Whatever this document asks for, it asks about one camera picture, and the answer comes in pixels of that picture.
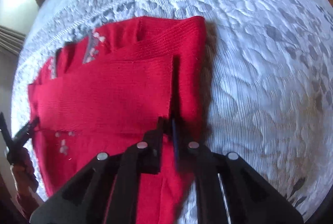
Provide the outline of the left hand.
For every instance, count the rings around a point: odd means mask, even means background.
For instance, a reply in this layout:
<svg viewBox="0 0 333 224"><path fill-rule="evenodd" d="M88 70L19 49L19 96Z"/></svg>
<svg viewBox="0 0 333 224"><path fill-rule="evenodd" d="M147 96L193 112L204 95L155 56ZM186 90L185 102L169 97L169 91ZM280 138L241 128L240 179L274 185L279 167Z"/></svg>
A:
<svg viewBox="0 0 333 224"><path fill-rule="evenodd" d="M29 179L26 174L34 175L34 167L29 152L22 148L23 163L11 165L11 173L15 181L16 201L21 207L21 213L26 220L30 220L32 213L39 207L37 200L30 191Z"/></svg>

